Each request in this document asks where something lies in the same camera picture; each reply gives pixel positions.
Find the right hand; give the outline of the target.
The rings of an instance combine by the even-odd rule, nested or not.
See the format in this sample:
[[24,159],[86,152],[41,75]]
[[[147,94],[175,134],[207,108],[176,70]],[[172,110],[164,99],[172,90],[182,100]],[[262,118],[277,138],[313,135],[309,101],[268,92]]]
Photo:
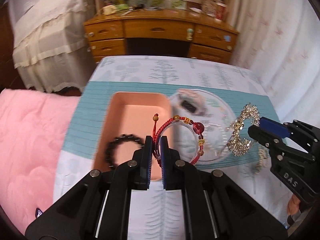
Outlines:
[[310,205],[302,202],[296,195],[292,195],[287,204],[287,224],[293,226],[295,223],[301,223],[308,215]]

